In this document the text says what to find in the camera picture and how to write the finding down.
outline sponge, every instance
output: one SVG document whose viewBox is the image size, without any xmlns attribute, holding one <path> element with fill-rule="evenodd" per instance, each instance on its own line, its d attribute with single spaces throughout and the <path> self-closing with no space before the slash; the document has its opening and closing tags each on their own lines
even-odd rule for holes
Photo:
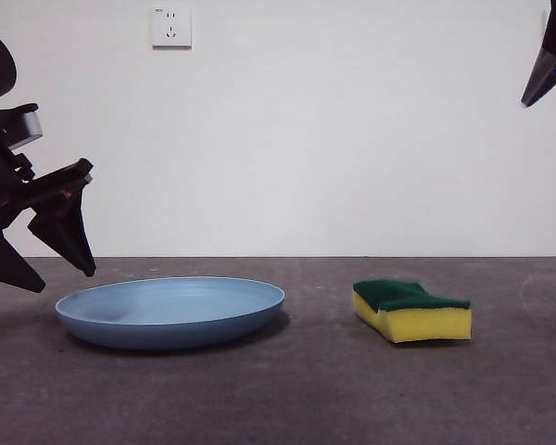
<svg viewBox="0 0 556 445">
<path fill-rule="evenodd" d="M 470 339 L 469 300 L 428 294 L 419 283 L 359 281 L 353 286 L 356 314 L 393 343 L 428 339 Z"/>
</svg>

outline plate rim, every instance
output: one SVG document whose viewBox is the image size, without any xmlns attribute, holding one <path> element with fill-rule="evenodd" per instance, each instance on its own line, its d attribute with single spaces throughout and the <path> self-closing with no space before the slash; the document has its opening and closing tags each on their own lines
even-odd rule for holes
<svg viewBox="0 0 556 445">
<path fill-rule="evenodd" d="M 216 318 L 216 319 L 213 319 L 213 320 L 201 320 L 201 321 L 184 322 L 184 323 L 181 323 L 181 322 L 179 322 L 179 323 L 116 323 L 116 322 L 102 322 L 102 321 L 97 321 L 97 320 L 89 320 L 89 319 L 83 319 L 83 318 L 78 318 L 78 317 L 71 317 L 71 316 L 67 315 L 66 313 L 64 313 L 59 308 L 59 304 L 61 302 L 63 302 L 65 299 L 68 299 L 68 298 L 73 297 L 75 295 L 79 295 L 82 292 L 86 292 L 86 291 L 89 291 L 89 290 L 102 289 L 104 287 L 110 287 L 110 286 L 125 285 L 125 284 L 129 284 L 129 283 L 140 283 L 140 282 L 145 282 L 145 281 L 161 281 L 161 280 L 172 280 L 172 279 L 182 279 L 183 280 L 183 279 L 195 279 L 195 278 L 247 281 L 247 282 L 250 282 L 250 283 L 262 284 L 262 285 L 273 287 L 274 289 L 277 289 L 279 291 L 280 298 L 278 298 L 278 301 L 273 303 L 272 305 L 270 305 L 266 308 L 262 308 L 262 309 L 257 310 L 257 311 L 242 313 L 242 314 L 234 315 L 234 316 L 231 316 L 231 317 Z M 106 284 L 106 285 L 87 287 L 84 290 L 79 290 L 78 292 L 73 292 L 71 294 L 66 295 L 65 297 L 62 297 L 61 299 L 59 299 L 56 302 L 55 308 L 56 308 L 57 315 L 59 315 L 60 317 L 67 318 L 67 319 L 75 321 L 75 322 L 86 323 L 86 324 L 102 324 L 102 325 L 107 325 L 107 326 L 125 326 L 125 327 L 143 327 L 143 326 L 169 326 L 169 327 L 171 327 L 171 326 L 188 326 L 190 324 L 218 323 L 218 322 L 229 321 L 229 320 L 233 320 L 233 319 L 237 319 L 237 318 L 243 318 L 243 317 L 254 315 L 256 313 L 261 313 L 261 312 L 265 312 L 265 311 L 277 308 L 284 302 L 284 300 L 285 300 L 284 290 L 281 289 L 280 287 L 278 287 L 277 285 L 273 285 L 272 283 L 267 283 L 265 281 L 254 280 L 254 279 L 251 279 L 251 278 L 240 278 L 240 277 L 236 277 L 236 276 L 186 275 L 186 276 L 161 276 L 159 278 L 143 278 L 143 279 L 138 279 L 138 280 L 121 281 L 121 282 L 118 282 L 118 283 L 109 283 L 109 284 Z"/>
</svg>

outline wall socket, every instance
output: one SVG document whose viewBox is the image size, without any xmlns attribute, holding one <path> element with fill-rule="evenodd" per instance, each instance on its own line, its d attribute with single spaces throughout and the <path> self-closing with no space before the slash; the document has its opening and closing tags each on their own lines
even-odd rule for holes
<svg viewBox="0 0 556 445">
<path fill-rule="evenodd" d="M 188 5 L 156 7 L 152 10 L 153 48 L 192 47 L 192 8 Z"/>
</svg>

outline blue plate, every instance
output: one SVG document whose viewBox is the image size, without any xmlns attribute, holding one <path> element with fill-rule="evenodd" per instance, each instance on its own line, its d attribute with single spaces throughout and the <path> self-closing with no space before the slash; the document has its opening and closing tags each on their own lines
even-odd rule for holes
<svg viewBox="0 0 556 445">
<path fill-rule="evenodd" d="M 56 304 L 76 337 L 125 350 L 176 350 L 231 340 L 278 312 L 284 291 L 242 278 L 186 276 L 86 289 Z"/>
</svg>

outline gray floor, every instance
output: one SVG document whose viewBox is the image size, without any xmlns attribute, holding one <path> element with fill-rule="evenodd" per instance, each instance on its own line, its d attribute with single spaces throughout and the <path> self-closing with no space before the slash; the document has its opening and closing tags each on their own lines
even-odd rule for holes
<svg viewBox="0 0 556 445">
<path fill-rule="evenodd" d="M 556 444 L 556 258 L 99 259 L 87 279 L 32 264 L 42 294 L 0 284 L 1 444 Z M 54 303 L 171 275 L 259 279 L 284 313 L 224 346 L 175 353 L 76 340 Z M 352 283 L 420 281 L 470 299 L 474 338 L 393 346 Z"/>
</svg>

